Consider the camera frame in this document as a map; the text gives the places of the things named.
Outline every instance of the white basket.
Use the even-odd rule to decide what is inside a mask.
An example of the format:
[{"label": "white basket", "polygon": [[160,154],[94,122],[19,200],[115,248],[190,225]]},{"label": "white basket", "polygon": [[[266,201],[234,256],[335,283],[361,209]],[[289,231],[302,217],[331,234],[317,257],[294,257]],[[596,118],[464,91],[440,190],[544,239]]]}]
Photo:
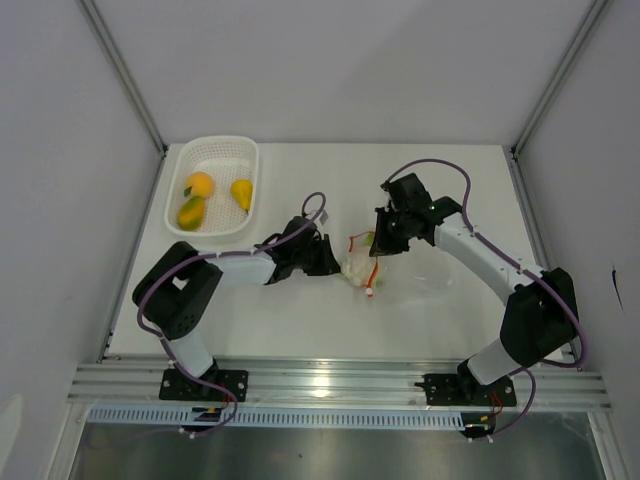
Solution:
[{"label": "white basket", "polygon": [[[167,228],[181,237],[237,240],[253,218],[258,193],[258,145],[245,137],[202,137],[187,143],[178,156],[164,211]],[[184,205],[184,188],[189,175],[205,172],[213,177],[215,192],[207,199],[204,221],[198,230],[187,232],[178,227],[178,211]],[[245,212],[231,196],[231,184],[246,178],[253,184],[251,206]]]}]

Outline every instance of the black bracket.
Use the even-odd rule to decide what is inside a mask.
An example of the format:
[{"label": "black bracket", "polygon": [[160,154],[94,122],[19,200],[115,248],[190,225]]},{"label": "black bracket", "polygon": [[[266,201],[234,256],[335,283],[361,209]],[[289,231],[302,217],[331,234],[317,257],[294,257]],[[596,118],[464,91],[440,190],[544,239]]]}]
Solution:
[{"label": "black bracket", "polygon": [[[309,219],[297,216],[287,223],[282,233],[274,233],[261,245],[263,247],[276,239],[284,238],[308,224]],[[321,235],[316,225],[310,225],[295,238],[266,252],[276,264],[268,285],[278,283],[291,276],[300,268],[310,277],[322,277],[340,273],[340,265],[331,251],[329,235]]]},{"label": "black bracket", "polygon": [[370,257],[408,252],[412,238],[435,246],[436,227],[442,225],[445,218],[462,211],[449,197],[433,200],[415,173],[387,181],[381,187],[389,194],[389,202],[386,207],[376,208],[378,218]]},{"label": "black bracket", "polygon": [[487,435],[493,434],[496,430],[495,417],[487,415],[486,413],[461,413],[462,424],[464,430],[460,433],[467,438],[483,438]]},{"label": "black bracket", "polygon": [[489,385],[486,389],[478,391],[477,394],[469,398],[462,388],[460,376],[455,373],[428,373],[423,376],[422,383],[416,383],[425,391],[427,405],[438,407],[492,407],[496,406],[495,401],[491,403],[491,395],[495,393],[502,405],[505,407],[515,407],[518,404],[513,382],[509,377],[502,377]]},{"label": "black bracket", "polygon": [[[214,365],[200,379],[226,388],[240,403],[246,399],[249,388],[249,372],[246,370],[219,370],[214,362]],[[222,392],[189,380],[175,368],[164,371],[158,397],[160,400],[185,402],[229,401]]]}]

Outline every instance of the white wall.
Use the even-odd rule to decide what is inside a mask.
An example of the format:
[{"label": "white wall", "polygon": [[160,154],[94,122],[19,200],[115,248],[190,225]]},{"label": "white wall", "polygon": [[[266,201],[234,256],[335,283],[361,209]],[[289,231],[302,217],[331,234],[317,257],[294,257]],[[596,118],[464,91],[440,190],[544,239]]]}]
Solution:
[{"label": "white wall", "polygon": [[616,0],[522,160],[547,243],[573,275],[589,363],[604,374],[632,478],[640,476],[639,45],[640,3]]},{"label": "white wall", "polygon": [[99,0],[169,142],[511,144],[591,0]]},{"label": "white wall", "polygon": [[0,3],[0,410],[7,479],[43,478],[75,367],[97,354],[156,154],[71,0]]}]

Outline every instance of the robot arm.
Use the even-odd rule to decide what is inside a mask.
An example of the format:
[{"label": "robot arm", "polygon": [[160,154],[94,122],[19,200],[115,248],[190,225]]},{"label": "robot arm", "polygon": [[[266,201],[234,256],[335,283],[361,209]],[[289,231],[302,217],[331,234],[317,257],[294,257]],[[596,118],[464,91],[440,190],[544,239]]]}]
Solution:
[{"label": "robot arm", "polygon": [[382,189],[390,200],[376,209],[371,256],[406,252],[411,238],[423,239],[460,260],[506,307],[500,337],[458,367],[468,398],[490,391],[505,375],[534,365],[575,338],[577,332],[560,306],[523,274],[528,270],[541,277],[575,312],[573,283],[566,272],[545,272],[527,264],[515,268],[467,228],[459,204],[449,197],[432,200],[415,174],[386,182]]},{"label": "robot arm", "polygon": [[[303,216],[294,217],[284,232],[267,238],[262,245],[275,242],[266,252],[246,255],[218,256],[197,260],[178,270],[160,284],[149,298],[144,316],[155,324],[167,340],[176,360],[194,377],[207,374],[215,361],[199,333],[198,323],[213,293],[221,288],[239,285],[268,285],[289,278],[293,270],[301,269],[309,276],[333,275],[340,266],[333,257],[328,235],[323,235],[316,223],[281,244],[277,240],[289,236],[308,224]],[[133,292],[133,301],[142,299],[165,272],[191,257],[198,256],[187,242],[177,242],[145,275]]]}]

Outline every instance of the green fruit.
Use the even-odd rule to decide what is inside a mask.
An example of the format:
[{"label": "green fruit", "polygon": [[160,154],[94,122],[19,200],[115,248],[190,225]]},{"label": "green fruit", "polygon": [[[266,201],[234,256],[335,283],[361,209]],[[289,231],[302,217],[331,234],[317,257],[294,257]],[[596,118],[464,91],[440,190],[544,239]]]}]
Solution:
[{"label": "green fruit", "polygon": [[206,212],[204,198],[191,197],[178,212],[178,226],[182,230],[193,231],[200,228]]}]

